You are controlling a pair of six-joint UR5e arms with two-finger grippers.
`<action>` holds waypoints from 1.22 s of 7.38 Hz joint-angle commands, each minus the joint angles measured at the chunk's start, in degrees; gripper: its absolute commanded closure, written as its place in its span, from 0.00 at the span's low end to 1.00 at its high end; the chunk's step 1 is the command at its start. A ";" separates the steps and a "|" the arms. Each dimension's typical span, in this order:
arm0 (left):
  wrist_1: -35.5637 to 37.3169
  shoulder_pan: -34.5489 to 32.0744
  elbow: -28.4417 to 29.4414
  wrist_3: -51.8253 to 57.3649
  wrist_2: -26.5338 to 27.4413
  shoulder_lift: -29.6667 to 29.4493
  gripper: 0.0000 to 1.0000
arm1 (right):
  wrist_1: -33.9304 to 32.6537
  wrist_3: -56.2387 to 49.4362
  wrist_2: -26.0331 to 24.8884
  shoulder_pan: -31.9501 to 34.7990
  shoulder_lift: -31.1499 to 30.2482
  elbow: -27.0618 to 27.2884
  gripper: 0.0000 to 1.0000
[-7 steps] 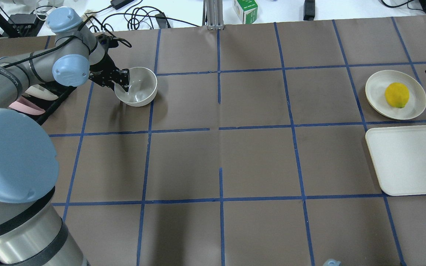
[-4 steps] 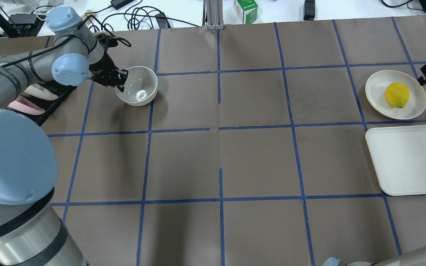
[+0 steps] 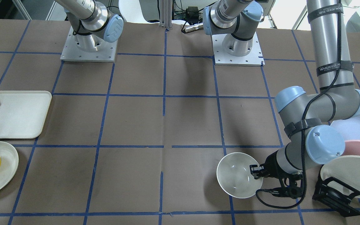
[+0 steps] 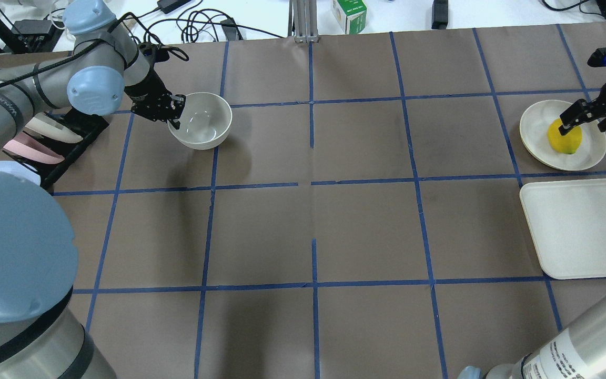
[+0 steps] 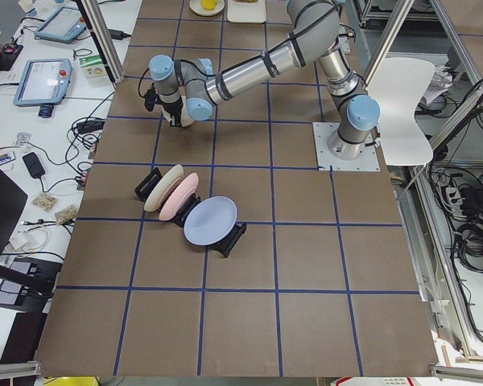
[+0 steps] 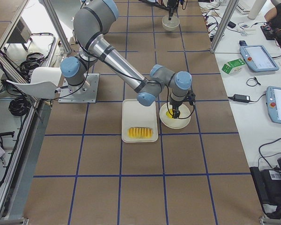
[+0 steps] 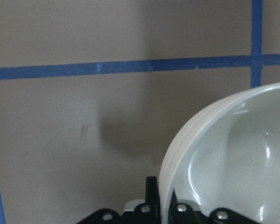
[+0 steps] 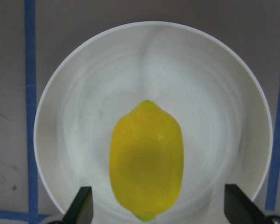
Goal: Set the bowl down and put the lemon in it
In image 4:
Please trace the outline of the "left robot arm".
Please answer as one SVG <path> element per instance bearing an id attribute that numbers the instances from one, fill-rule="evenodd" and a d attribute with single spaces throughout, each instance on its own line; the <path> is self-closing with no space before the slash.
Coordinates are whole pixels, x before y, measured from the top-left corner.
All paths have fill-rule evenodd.
<path id="1" fill-rule="evenodd" d="M 159 77 L 146 53 L 103 1 L 72 1 L 62 16 L 75 37 L 71 56 L 0 69 L 0 378 L 115 378 L 89 332 L 70 311 L 78 269 L 74 230 L 43 188 L 44 165 L 69 158 L 29 134 L 79 145 L 48 115 L 72 108 L 90 118 L 132 111 L 178 127 L 187 98 Z"/>

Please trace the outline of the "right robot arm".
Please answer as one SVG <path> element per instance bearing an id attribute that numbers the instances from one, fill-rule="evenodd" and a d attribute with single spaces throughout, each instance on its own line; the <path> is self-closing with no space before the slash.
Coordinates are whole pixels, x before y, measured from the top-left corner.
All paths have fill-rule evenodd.
<path id="1" fill-rule="evenodd" d="M 606 67 L 606 47 L 589 57 Z M 606 151 L 606 83 L 596 99 L 541 101 L 520 120 L 529 153 L 564 171 Z M 519 193 L 541 268 L 555 279 L 606 277 L 606 179 L 528 183 Z M 469 365 L 460 378 L 606 378 L 606 295 L 540 348 L 486 374 Z"/>

